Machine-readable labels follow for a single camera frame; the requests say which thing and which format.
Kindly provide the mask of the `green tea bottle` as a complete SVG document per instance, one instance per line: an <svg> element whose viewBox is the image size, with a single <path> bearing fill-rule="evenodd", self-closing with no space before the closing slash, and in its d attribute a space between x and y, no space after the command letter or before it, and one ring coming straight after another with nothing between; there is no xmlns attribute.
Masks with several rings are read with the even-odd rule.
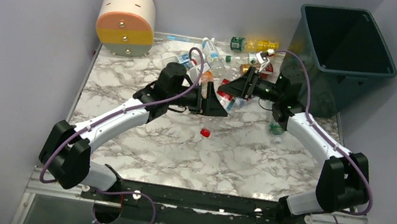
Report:
<svg viewBox="0 0 397 224"><path fill-rule="evenodd" d="M282 142L282 136L285 133L280 123L271 121L268 125L268 130L269 134L272 136L272 141L276 144L280 144Z"/></svg>

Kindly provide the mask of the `clear bottle red label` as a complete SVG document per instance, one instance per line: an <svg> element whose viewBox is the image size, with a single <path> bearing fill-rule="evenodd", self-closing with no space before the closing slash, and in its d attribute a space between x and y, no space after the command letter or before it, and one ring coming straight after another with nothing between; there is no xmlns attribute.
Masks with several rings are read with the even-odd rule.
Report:
<svg viewBox="0 0 397 224"><path fill-rule="evenodd" d="M230 113L230 111L234 109L233 105L234 105L234 99L236 97L234 97L226 92L222 92L220 90L217 90L217 95L218 95L219 102L221 103L224 110L227 113Z"/></svg>

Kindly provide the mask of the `orange juice bottle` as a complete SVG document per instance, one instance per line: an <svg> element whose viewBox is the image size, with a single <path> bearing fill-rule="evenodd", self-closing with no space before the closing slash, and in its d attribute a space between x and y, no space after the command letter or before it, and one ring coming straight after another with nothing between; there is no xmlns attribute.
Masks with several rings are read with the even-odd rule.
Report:
<svg viewBox="0 0 397 224"><path fill-rule="evenodd" d="M208 83L214 81L214 75L211 71L207 70L201 75L200 85L201 85L201 94L202 97L205 99L207 97L208 90Z"/></svg>

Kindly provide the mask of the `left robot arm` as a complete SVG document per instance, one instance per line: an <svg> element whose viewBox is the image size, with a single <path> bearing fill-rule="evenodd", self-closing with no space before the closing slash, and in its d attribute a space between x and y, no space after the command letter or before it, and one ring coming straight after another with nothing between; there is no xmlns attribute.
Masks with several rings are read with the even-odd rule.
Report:
<svg viewBox="0 0 397 224"><path fill-rule="evenodd" d="M109 112L74 125L65 120L57 122L39 155L43 165L40 181L57 182L63 189L83 184L110 190L120 180L119 175L112 167L91 160L93 152L109 140L166 114L169 105L183 106L202 116L228 115L212 82L207 83L204 95L198 82L183 85L188 79L183 65L170 63L157 80ZM53 176L50 181L45 178L47 172Z"/></svg>

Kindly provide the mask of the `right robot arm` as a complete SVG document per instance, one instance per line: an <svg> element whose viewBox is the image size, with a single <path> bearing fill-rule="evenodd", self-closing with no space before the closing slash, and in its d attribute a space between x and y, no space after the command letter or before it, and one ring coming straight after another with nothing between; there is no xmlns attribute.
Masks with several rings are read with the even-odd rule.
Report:
<svg viewBox="0 0 397 224"><path fill-rule="evenodd" d="M262 79L254 67L218 88L220 92L248 99L259 97L272 102L273 119L292 134L322 164L314 190L281 197L276 208L278 220L314 213L344 212L370 201L368 160L338 144L306 112L298 100L303 82L279 75L276 82Z"/></svg>

